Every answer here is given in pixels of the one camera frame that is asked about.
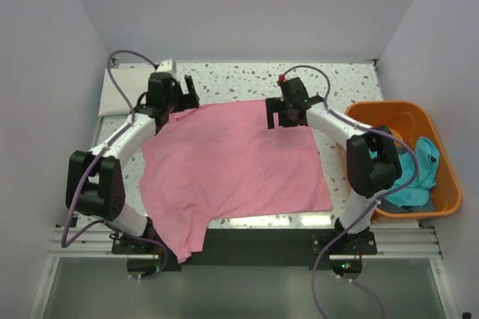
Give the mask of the pink t shirt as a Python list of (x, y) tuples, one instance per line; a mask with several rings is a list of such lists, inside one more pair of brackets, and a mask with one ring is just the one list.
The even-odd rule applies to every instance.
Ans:
[(269, 129), (260, 100), (173, 114), (141, 152), (144, 208), (179, 263), (214, 219), (332, 209), (311, 128)]

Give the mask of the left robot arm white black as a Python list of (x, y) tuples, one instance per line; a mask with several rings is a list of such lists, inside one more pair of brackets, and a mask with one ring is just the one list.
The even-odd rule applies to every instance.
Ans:
[(89, 151), (75, 151), (70, 156), (64, 246), (73, 240), (68, 231), (74, 213), (80, 213), (129, 234), (128, 243), (138, 253), (154, 247), (155, 235), (146, 229), (148, 218), (126, 202), (122, 169), (168, 123), (172, 113), (200, 106), (193, 78), (185, 76), (184, 81), (185, 88), (173, 70), (151, 73), (146, 91), (135, 103), (126, 101), (129, 116), (123, 125)]

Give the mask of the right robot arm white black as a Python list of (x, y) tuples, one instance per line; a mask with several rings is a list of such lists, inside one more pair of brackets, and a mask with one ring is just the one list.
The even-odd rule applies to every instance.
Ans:
[(360, 244), (359, 233), (370, 227), (379, 196), (402, 175), (393, 136), (387, 127), (372, 127), (329, 108), (325, 97), (311, 97), (298, 77), (281, 75), (278, 86), (281, 96), (265, 100), (268, 128), (307, 126), (345, 150), (350, 196), (333, 243), (349, 254)]

